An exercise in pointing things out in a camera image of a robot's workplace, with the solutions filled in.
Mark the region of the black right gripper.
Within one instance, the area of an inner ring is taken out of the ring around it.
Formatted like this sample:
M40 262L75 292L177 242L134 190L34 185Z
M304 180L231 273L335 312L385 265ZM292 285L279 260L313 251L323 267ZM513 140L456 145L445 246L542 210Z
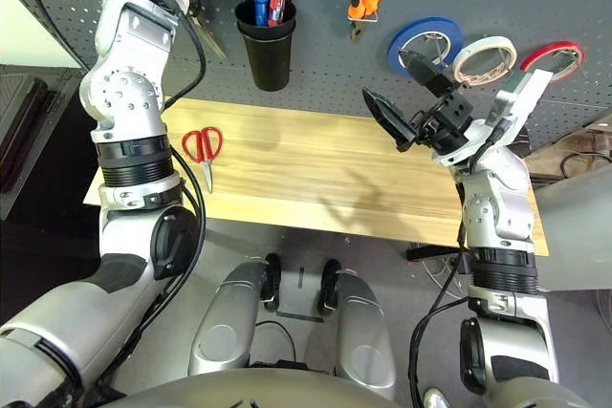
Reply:
M398 151L407 151L414 141L435 153L459 149L468 142L465 133L473 121L472 105L462 93L452 92L454 83L424 55L400 51L399 58L420 86L435 96L444 97L430 110L413 118L414 129L390 100L363 87L361 94L373 119L395 140Z

